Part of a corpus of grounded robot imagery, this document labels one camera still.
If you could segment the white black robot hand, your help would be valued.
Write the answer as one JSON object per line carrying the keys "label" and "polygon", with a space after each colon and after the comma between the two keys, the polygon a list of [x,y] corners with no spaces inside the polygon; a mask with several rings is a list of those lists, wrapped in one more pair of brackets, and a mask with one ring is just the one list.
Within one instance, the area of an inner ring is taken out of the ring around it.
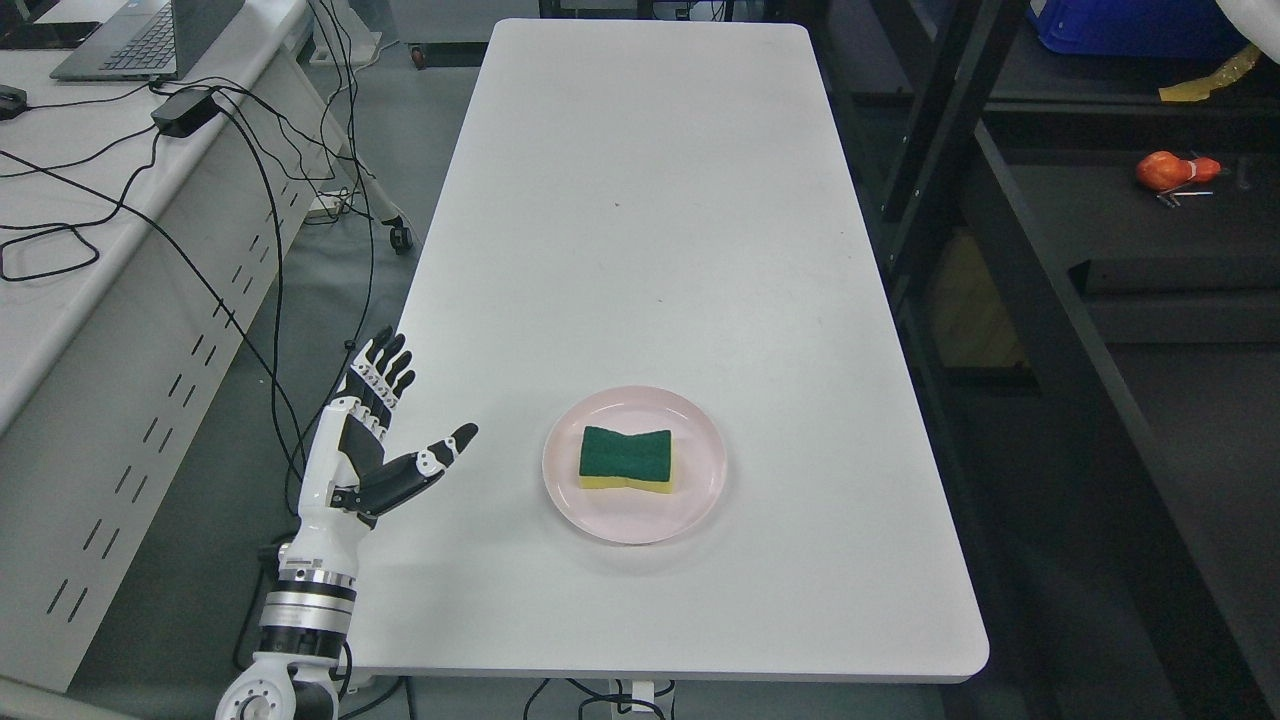
{"label": "white black robot hand", "polygon": [[416,378],[412,363],[406,337],[387,327],[344,369],[308,451],[300,529],[280,553],[282,580],[353,587],[358,546],[378,520],[435,486],[477,436],[466,423],[422,448],[388,455],[385,437]]}

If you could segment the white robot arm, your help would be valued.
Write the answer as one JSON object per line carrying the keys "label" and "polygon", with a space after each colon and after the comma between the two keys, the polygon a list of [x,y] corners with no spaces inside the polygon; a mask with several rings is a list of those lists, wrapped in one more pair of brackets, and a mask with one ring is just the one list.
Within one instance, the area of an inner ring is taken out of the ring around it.
{"label": "white robot arm", "polygon": [[223,693],[216,719],[337,719],[333,673],[344,657],[357,592],[351,575],[283,571],[264,602],[251,665]]}

